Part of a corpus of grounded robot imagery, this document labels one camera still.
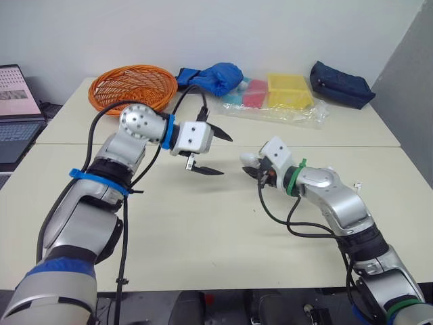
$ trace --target blue strap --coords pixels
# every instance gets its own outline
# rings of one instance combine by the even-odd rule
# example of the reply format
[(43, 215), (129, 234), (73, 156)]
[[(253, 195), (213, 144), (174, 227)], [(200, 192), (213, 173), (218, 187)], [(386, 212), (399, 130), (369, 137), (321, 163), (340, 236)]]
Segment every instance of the blue strap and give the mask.
[(173, 129), (175, 127), (175, 116), (173, 114), (170, 114), (168, 116), (168, 125), (167, 125), (167, 133), (164, 138), (164, 142), (161, 143), (162, 149), (170, 149), (170, 140), (171, 135), (173, 134)]
[(69, 172), (69, 176), (71, 176), (72, 178), (77, 178), (77, 179), (90, 179), (91, 181), (97, 181), (98, 183), (102, 183), (105, 184), (107, 186), (110, 186), (111, 188), (114, 188), (116, 191), (119, 191), (120, 193), (122, 193), (125, 196), (129, 195), (129, 191), (120, 186), (117, 183), (114, 183), (113, 181), (110, 181), (109, 179), (94, 175), (94, 174), (86, 174), (83, 173), (82, 171), (80, 171), (77, 168), (73, 168), (70, 172)]
[(80, 259), (70, 259), (68, 257), (50, 259), (42, 264), (36, 265), (25, 277), (41, 272), (74, 272), (87, 274), (93, 278), (95, 277), (95, 270), (93, 269), (92, 263)]

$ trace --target plastic container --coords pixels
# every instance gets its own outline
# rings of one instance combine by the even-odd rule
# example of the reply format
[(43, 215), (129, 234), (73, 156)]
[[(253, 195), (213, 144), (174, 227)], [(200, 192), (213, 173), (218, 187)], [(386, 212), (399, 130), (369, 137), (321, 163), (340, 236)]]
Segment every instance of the plastic container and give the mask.
[(313, 105), (313, 97), (304, 76), (297, 74), (268, 74), (268, 106), (303, 110)]

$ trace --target black cable tie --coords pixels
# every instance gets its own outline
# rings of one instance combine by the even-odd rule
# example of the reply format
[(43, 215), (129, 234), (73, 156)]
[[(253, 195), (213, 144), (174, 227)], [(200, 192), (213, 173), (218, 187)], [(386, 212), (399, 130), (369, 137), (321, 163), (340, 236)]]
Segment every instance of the black cable tie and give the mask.
[(141, 191), (141, 190), (133, 190), (132, 188), (130, 188), (130, 189), (128, 190), (128, 192), (129, 192), (130, 194), (134, 194), (134, 193), (140, 193), (140, 194), (142, 194), (142, 193), (144, 193), (144, 191)]
[(125, 284), (129, 283), (129, 280), (128, 279), (124, 279), (124, 278), (117, 278), (116, 279), (116, 283), (121, 283), (124, 286)]

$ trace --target laptop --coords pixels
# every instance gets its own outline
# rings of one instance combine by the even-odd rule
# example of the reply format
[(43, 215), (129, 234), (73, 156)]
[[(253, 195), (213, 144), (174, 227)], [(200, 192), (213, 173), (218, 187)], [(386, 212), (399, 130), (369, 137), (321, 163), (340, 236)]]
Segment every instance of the laptop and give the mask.
[(0, 66), (0, 164), (19, 161), (44, 123), (20, 67)]

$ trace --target white wall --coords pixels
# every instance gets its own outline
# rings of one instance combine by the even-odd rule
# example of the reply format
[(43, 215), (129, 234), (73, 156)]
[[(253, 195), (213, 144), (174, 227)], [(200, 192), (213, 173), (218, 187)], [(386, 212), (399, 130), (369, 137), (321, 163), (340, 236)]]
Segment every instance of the white wall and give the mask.
[(422, 0), (0, 0), (0, 64), (63, 103), (85, 76), (127, 64), (234, 62), (308, 76), (321, 60), (370, 85)]

